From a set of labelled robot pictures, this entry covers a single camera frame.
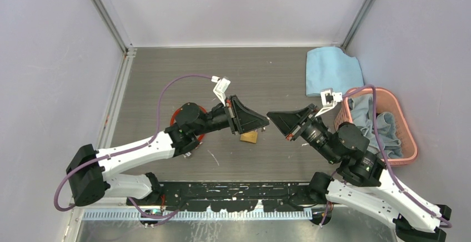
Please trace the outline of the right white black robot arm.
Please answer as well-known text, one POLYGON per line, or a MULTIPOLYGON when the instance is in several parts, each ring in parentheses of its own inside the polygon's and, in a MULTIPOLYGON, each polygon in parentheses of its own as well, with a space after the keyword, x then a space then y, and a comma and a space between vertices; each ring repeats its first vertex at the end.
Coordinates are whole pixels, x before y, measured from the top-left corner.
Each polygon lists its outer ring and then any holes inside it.
POLYGON ((318 109, 268 112, 267 116, 287 140, 304 139, 329 163, 338 164, 335 180, 316 172, 307 186, 314 203, 337 203, 355 209, 394 229, 401 241, 445 241, 443 225, 451 208, 430 203, 394 178, 386 163, 368 150, 369 140, 350 122, 331 133, 318 109))

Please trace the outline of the brass padlock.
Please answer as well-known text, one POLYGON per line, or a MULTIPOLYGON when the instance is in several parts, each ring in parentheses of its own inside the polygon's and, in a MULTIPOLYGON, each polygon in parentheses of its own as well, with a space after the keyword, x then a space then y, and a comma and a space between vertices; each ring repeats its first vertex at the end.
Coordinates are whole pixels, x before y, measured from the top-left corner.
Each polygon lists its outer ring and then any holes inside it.
POLYGON ((239 141, 249 144, 256 144, 260 134, 265 132, 265 128, 255 129, 240 135, 239 141))

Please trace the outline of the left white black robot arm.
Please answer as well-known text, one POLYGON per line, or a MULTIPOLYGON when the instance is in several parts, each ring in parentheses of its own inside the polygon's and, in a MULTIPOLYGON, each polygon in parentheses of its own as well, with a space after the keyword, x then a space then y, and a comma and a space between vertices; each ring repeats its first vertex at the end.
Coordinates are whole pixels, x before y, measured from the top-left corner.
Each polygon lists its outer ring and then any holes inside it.
POLYGON ((175 112, 173 124, 155 137, 114 148, 80 147, 66 169, 74 204, 87 206, 103 197, 131 197, 154 205, 162 197, 157 177, 153 173, 125 175, 125 171, 189 154, 207 133, 228 128, 233 134, 245 134, 268 124, 266 116, 247 108, 236 95, 208 112, 195 103, 185 103, 175 112))

